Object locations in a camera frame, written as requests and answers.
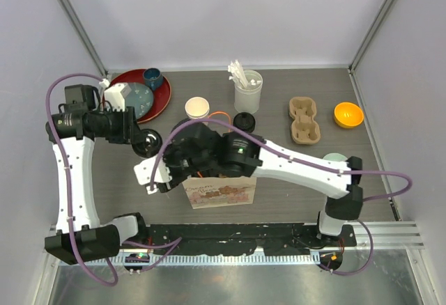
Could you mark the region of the printed kraft paper bag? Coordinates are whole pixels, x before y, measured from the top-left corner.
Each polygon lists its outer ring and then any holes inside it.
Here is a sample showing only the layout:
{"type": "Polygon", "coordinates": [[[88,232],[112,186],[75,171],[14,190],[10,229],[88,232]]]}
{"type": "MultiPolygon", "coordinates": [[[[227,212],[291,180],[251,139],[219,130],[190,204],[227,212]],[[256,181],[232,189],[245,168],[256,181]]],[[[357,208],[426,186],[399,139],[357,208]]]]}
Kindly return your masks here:
{"type": "Polygon", "coordinates": [[[182,183],[193,209],[247,205],[254,201],[256,178],[189,178],[182,183]]]}

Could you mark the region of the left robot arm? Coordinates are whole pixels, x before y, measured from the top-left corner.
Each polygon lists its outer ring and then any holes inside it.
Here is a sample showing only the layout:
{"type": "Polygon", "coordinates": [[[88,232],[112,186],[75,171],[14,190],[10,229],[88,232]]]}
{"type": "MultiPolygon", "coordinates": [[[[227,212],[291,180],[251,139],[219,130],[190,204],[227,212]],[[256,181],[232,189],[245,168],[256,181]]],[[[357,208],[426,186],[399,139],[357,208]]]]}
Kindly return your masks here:
{"type": "Polygon", "coordinates": [[[74,265],[74,252],[85,262],[116,256],[122,243],[142,248],[148,240],[144,218],[138,212],[122,214],[102,225],[93,197],[92,158],[96,138],[128,144],[143,155],[146,136],[134,109],[101,110],[98,89],[90,85],[65,88],[66,101],[59,105],[45,129],[53,144],[59,177],[59,215],[56,233],[45,238],[45,250],[74,265]]]}

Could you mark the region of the white straws bundle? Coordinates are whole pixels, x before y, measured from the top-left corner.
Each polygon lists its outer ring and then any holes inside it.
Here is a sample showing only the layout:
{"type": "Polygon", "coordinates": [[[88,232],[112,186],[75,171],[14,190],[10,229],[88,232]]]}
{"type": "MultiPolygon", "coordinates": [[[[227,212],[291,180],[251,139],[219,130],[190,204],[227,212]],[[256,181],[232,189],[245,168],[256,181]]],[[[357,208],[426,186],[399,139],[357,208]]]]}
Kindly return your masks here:
{"type": "Polygon", "coordinates": [[[261,75],[253,70],[244,70],[238,60],[232,61],[227,71],[230,73],[229,80],[233,81],[239,88],[250,91],[258,88],[263,83],[261,75]]]}

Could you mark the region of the brown pulp cup carrier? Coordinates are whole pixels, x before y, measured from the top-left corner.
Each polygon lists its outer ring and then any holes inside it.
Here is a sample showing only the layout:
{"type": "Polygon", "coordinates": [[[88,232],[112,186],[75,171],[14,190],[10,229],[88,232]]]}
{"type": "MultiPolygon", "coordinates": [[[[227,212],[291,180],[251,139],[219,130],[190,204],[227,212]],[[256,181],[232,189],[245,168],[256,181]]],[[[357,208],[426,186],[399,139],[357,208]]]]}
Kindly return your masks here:
{"type": "Polygon", "coordinates": [[[321,139],[321,131],[314,120],[317,114],[316,103],[310,97],[293,97],[289,101],[291,138],[297,144],[314,145],[321,139]]]}

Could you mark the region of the black cup lid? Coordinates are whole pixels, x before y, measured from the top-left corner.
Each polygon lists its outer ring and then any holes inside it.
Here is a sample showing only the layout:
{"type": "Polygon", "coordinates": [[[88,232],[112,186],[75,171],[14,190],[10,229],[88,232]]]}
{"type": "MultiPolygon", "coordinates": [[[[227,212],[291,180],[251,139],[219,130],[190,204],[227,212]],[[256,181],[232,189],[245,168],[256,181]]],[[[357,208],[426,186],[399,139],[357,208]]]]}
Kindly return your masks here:
{"type": "Polygon", "coordinates": [[[132,144],[134,152],[138,156],[146,159],[156,156],[162,146],[161,135],[152,129],[143,129],[141,134],[144,139],[138,143],[132,144]]]}

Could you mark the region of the stack of white paper cups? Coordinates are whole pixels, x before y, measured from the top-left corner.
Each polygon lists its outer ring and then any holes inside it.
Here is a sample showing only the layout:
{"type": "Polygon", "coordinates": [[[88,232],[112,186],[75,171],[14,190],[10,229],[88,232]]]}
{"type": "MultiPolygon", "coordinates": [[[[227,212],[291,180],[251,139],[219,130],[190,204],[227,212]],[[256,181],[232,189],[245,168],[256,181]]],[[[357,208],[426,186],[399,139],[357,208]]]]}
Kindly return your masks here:
{"type": "Polygon", "coordinates": [[[191,120],[207,118],[210,105],[203,97],[192,97],[185,103],[185,113],[191,120]]]}

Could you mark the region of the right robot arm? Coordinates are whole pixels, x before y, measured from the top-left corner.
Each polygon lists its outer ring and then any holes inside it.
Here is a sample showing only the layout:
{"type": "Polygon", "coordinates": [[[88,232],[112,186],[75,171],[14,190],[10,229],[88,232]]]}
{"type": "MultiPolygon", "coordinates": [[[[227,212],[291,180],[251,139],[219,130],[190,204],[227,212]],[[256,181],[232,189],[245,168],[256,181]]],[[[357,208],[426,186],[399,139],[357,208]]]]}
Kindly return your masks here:
{"type": "Polygon", "coordinates": [[[201,173],[205,177],[272,178],[325,194],[314,229],[317,242],[324,246],[337,241],[344,223],[358,219],[362,211],[359,157],[342,162],[319,159],[239,129],[219,134],[202,122],[184,120],[172,129],[162,159],[170,170],[172,187],[201,173]]]}

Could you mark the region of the stack of black cup lids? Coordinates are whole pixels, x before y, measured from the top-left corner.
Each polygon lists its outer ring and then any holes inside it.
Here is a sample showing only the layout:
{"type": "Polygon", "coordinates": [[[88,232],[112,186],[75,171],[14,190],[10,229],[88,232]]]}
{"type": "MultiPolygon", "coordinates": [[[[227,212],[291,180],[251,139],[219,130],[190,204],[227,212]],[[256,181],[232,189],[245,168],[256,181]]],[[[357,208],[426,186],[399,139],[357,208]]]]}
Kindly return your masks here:
{"type": "Polygon", "coordinates": [[[246,133],[252,133],[255,130],[256,121],[252,114],[240,112],[234,116],[233,126],[246,133]]]}

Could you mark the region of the white paper cup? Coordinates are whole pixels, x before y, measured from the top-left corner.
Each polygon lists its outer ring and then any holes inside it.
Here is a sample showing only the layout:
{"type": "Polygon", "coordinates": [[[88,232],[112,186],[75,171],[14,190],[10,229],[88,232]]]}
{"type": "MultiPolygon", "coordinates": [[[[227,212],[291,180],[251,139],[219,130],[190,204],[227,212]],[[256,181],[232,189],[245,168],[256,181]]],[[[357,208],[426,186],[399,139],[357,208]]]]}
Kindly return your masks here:
{"type": "Polygon", "coordinates": [[[132,144],[132,149],[139,157],[147,158],[151,149],[151,142],[147,135],[142,136],[142,140],[132,144]]]}

